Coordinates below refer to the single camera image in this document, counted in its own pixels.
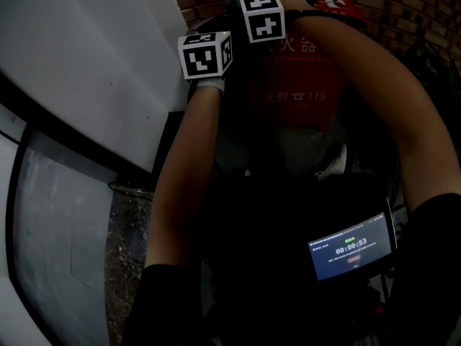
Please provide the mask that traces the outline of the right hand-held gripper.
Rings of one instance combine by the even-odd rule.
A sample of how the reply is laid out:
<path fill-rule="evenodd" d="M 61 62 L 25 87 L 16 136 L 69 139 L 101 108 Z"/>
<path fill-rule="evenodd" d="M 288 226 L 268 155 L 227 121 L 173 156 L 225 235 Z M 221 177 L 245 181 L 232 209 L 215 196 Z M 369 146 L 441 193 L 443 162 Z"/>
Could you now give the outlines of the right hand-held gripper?
<path fill-rule="evenodd" d="M 239 0 L 250 43 L 285 39 L 285 11 L 280 0 Z"/>

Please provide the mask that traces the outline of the person's black clothing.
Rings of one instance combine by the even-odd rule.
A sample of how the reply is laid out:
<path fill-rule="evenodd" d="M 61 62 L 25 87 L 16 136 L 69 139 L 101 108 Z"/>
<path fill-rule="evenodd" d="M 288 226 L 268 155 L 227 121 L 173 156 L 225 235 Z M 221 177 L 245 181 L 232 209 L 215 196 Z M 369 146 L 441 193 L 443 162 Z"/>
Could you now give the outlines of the person's black clothing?
<path fill-rule="evenodd" d="M 308 230 L 322 213 L 387 197 L 374 175 L 234 177 L 201 204 L 191 267 L 143 270 L 122 346 L 341 346 L 370 327 L 377 292 L 318 283 Z M 431 198 L 397 241 L 384 321 L 392 346 L 445 346 L 461 316 L 461 195 Z"/>

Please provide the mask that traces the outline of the person's left forearm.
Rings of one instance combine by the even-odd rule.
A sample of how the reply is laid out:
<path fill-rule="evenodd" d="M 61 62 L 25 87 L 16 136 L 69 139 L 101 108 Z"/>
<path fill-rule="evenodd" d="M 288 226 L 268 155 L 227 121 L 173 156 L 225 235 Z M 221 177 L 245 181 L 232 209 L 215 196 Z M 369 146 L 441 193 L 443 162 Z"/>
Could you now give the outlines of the person's left forearm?
<path fill-rule="evenodd" d="M 218 88 L 201 86 L 187 105 L 153 195 L 146 267 L 194 265 L 197 215 L 212 175 L 220 98 Z"/>

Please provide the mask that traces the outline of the black smartphone with lit screen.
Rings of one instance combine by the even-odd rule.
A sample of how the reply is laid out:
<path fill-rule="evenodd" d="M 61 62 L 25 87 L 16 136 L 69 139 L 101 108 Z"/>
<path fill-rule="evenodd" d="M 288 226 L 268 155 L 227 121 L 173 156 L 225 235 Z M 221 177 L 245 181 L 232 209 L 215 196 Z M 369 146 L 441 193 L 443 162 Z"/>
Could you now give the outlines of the black smartphone with lit screen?
<path fill-rule="evenodd" d="M 305 238 L 310 269 L 318 283 L 372 277 L 389 268 L 397 253 L 386 197 L 346 203 L 322 213 Z"/>

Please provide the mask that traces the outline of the green potted plant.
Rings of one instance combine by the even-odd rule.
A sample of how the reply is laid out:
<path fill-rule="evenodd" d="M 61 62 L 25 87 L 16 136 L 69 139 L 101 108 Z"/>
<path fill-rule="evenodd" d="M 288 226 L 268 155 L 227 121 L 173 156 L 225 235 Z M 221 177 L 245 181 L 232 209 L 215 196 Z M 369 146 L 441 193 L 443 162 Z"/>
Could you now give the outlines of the green potted plant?
<path fill-rule="evenodd" d="M 461 101 L 461 72 L 455 61 L 446 61 L 430 43 L 415 43 L 404 55 L 403 62 L 420 81 L 432 99 Z"/>

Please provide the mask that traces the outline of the red fire extinguisher cabinet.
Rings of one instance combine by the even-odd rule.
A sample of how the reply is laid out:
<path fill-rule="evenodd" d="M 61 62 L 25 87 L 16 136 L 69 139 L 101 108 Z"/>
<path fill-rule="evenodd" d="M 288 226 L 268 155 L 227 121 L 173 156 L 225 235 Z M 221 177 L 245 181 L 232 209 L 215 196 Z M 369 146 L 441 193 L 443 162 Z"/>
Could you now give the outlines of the red fire extinguisher cabinet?
<path fill-rule="evenodd" d="M 317 44 L 295 31 L 297 16 L 299 12 L 285 12 L 285 39 L 250 43 L 240 1 L 231 0 L 234 73 L 242 79 L 257 122 L 326 130 L 346 78 Z"/>

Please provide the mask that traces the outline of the person's white shoe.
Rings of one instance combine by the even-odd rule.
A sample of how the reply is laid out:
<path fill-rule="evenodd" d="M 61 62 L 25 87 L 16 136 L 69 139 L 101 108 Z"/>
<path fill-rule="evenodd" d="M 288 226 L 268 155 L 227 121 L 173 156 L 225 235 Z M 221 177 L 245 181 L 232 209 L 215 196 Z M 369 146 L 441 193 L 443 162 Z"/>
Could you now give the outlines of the person's white shoe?
<path fill-rule="evenodd" d="M 315 173 L 315 178 L 318 181 L 325 180 L 326 178 L 334 175 L 343 175 L 346 171 L 347 165 L 347 146 L 342 144 L 339 147 L 335 157 L 325 166 L 321 167 Z"/>

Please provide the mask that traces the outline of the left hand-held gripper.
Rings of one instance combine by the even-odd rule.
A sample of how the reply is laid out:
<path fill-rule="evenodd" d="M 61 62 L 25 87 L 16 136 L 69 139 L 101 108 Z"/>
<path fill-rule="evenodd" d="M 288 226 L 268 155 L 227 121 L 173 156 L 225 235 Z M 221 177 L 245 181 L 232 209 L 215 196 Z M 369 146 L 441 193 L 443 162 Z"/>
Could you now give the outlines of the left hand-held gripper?
<path fill-rule="evenodd" d="M 206 32 L 178 38 L 186 80 L 222 76 L 233 62 L 231 32 Z"/>

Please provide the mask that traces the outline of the person's right forearm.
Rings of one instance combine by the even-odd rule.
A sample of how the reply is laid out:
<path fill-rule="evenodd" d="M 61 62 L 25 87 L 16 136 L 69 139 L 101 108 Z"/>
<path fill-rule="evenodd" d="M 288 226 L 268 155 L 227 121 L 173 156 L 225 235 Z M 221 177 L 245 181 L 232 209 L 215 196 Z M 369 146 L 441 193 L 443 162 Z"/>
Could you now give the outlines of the person's right forearm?
<path fill-rule="evenodd" d="M 345 72 L 388 128 L 407 206 L 415 210 L 439 195 L 461 195 L 454 145 L 417 78 L 373 39 L 337 19 L 300 17 L 294 26 Z"/>

